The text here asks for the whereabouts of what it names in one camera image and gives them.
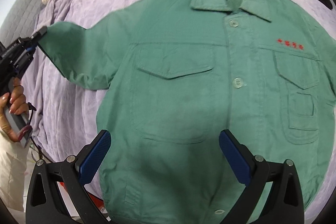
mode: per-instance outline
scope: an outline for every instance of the white button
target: white button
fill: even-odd
[[[240,77],[238,77],[233,80],[232,84],[235,89],[239,89],[244,85],[244,82]]]
[[[238,27],[239,23],[238,23],[238,21],[236,21],[236,20],[231,20],[231,21],[229,22],[229,25],[230,25],[231,27],[236,28],[236,27]]]
[[[223,214],[223,213],[225,213],[224,210],[216,210],[216,211],[215,211],[215,215],[221,215],[221,214]]]

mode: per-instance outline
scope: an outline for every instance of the green shirt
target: green shirt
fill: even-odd
[[[219,148],[226,128],[254,155],[293,160],[305,207],[322,184],[336,43],[290,0],[141,0],[88,30],[56,23],[40,45],[69,81],[109,89],[100,181],[119,223],[220,223],[244,189]]]

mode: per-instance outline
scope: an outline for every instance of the purple blanket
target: purple blanket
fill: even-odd
[[[137,0],[50,0],[36,20],[36,29],[58,21],[74,22],[90,28],[109,12]],[[302,6],[336,38],[336,12],[317,0],[293,0]],[[23,78],[27,99],[37,113],[33,119],[34,139],[55,161],[76,155],[97,134],[96,113],[105,91],[84,90],[68,82],[38,50],[35,61]],[[317,215],[336,184],[336,160],[330,162],[325,183],[306,211],[306,219]],[[86,188],[101,197],[98,175]]]

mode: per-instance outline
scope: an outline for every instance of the gray quilted headboard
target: gray quilted headboard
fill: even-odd
[[[33,34],[35,18],[42,8],[41,0],[16,0],[0,28],[0,41],[7,47],[18,37]]]

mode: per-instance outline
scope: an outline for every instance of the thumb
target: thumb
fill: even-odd
[[[6,106],[8,101],[9,93],[6,93],[4,96],[0,98],[0,127],[6,133],[9,134],[11,131],[11,125],[9,124],[3,108]]]

